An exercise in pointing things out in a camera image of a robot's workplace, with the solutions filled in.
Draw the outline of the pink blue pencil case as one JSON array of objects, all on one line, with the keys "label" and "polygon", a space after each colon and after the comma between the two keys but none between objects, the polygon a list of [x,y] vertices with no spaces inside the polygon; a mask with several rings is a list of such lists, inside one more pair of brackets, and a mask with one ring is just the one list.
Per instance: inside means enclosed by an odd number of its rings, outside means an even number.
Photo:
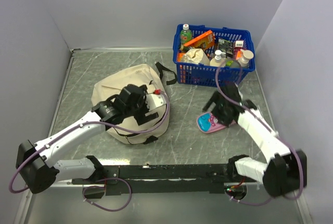
[{"label": "pink blue pencil case", "polygon": [[227,126],[219,123],[211,112],[205,112],[199,115],[196,123],[198,128],[205,134],[214,133],[227,128]]}]

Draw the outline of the beige canvas backpack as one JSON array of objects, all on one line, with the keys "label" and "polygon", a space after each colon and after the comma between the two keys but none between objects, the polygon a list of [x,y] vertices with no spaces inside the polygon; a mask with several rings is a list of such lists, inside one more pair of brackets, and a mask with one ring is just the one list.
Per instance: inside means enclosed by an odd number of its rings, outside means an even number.
[{"label": "beige canvas backpack", "polygon": [[[121,89],[129,84],[136,86],[146,85],[148,93],[153,93],[157,89],[166,92],[160,78],[161,76],[161,71],[156,72],[147,64],[140,64],[123,69],[94,85],[91,102],[95,106],[97,103],[106,100],[110,96],[119,94]],[[141,131],[150,129],[161,123],[158,128],[150,133],[133,134],[114,128],[107,130],[107,133],[123,144],[148,144],[154,142],[166,132],[169,126],[169,116],[167,116],[164,121],[162,120],[165,111],[166,105],[155,109],[153,112],[158,113],[158,118],[143,125],[138,125],[137,121],[132,116],[126,118],[119,125],[125,129]]]}]

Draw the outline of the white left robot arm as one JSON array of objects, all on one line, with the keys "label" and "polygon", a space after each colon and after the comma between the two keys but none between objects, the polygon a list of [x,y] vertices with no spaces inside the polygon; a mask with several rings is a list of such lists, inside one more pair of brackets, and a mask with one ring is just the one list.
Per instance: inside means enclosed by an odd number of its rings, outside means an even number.
[{"label": "white left robot arm", "polygon": [[78,121],[53,136],[36,143],[23,142],[18,149],[15,175],[22,177],[33,194],[62,180],[83,179],[98,183],[104,178],[105,171],[97,158],[90,155],[79,160],[62,160],[62,156],[110,128],[132,134],[133,130],[120,127],[125,119],[133,117],[138,125],[142,125],[158,118],[158,108],[168,106],[168,98],[161,90],[149,93],[146,85],[129,84],[119,94],[97,103]]}]

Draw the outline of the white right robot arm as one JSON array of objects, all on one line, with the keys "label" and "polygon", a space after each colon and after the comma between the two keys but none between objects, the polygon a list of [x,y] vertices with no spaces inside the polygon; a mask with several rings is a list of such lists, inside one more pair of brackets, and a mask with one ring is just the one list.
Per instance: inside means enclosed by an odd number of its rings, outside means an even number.
[{"label": "white right robot arm", "polygon": [[227,164],[230,180],[240,181],[243,177],[255,180],[264,185],[271,197],[303,191],[307,186],[306,154],[284,143],[257,106],[242,98],[236,84],[218,87],[203,110],[208,111],[209,108],[212,108],[212,124],[226,127],[238,124],[265,157],[265,162],[259,162],[244,154],[233,156]]}]

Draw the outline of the beige crumpled paper bag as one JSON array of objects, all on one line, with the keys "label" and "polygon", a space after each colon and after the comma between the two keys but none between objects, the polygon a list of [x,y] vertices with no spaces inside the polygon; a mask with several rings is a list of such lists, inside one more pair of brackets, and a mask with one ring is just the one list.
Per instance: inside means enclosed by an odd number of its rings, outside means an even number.
[{"label": "beige crumpled paper bag", "polygon": [[210,64],[208,56],[200,48],[190,49],[188,52],[182,55],[180,62],[202,65]]}]

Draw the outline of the cream pump bottle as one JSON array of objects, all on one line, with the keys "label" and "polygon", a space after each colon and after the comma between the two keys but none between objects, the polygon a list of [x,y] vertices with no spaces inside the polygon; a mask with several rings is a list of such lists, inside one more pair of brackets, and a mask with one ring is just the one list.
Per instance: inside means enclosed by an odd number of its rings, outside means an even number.
[{"label": "cream pump bottle", "polygon": [[212,67],[225,67],[226,65],[226,53],[221,50],[216,50],[214,57],[210,60],[210,66]]}]

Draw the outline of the grey pump bottle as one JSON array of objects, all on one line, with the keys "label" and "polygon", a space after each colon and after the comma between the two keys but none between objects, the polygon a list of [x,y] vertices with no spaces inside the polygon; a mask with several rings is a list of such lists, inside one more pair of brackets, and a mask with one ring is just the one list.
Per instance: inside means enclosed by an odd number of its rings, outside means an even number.
[{"label": "grey pump bottle", "polygon": [[243,69],[248,68],[249,62],[254,58],[254,53],[250,50],[240,49],[237,52],[236,59],[232,61],[230,68],[239,68]]}]

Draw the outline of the dark snack packet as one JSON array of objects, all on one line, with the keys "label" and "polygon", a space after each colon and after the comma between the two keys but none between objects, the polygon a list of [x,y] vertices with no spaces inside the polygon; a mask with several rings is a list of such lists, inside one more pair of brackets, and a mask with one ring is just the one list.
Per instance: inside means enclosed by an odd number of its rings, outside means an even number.
[{"label": "dark snack packet", "polygon": [[217,42],[217,49],[224,52],[226,54],[226,58],[233,59],[234,58],[234,50],[233,50],[233,43],[219,38]]}]

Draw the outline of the orange snack box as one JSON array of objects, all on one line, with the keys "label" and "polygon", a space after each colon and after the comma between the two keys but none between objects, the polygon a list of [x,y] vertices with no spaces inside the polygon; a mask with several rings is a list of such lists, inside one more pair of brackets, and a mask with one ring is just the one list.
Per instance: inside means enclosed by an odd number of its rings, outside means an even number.
[{"label": "orange snack box", "polygon": [[207,50],[215,45],[215,35],[212,30],[208,30],[201,35],[193,38],[185,44],[181,44],[180,51],[189,51],[190,49]]}]

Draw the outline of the green tea bottle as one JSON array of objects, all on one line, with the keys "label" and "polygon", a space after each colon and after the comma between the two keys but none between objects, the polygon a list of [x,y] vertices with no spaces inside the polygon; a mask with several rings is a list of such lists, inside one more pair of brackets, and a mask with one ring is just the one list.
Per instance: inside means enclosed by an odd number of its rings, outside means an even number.
[{"label": "green tea bottle", "polygon": [[189,25],[188,24],[183,24],[183,28],[181,30],[180,33],[180,41],[181,44],[186,44],[187,42],[189,42],[190,40],[192,40],[193,35],[191,30],[189,29]]}]

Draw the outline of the aluminium frame rail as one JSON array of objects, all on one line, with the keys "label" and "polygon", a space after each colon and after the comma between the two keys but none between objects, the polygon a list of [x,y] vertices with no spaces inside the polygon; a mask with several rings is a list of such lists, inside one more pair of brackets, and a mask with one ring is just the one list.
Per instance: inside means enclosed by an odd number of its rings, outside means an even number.
[{"label": "aluminium frame rail", "polygon": [[59,161],[52,167],[33,162],[24,167],[21,176],[33,193],[40,193],[58,181],[100,177],[105,166],[90,159]]}]

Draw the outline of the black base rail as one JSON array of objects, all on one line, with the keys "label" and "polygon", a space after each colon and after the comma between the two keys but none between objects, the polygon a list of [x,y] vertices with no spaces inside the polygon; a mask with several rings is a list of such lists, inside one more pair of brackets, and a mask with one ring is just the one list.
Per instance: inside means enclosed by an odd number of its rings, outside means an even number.
[{"label": "black base rail", "polygon": [[100,177],[72,179],[73,185],[101,186],[107,196],[138,193],[208,192],[223,194],[228,185],[254,182],[227,164],[106,165]]}]

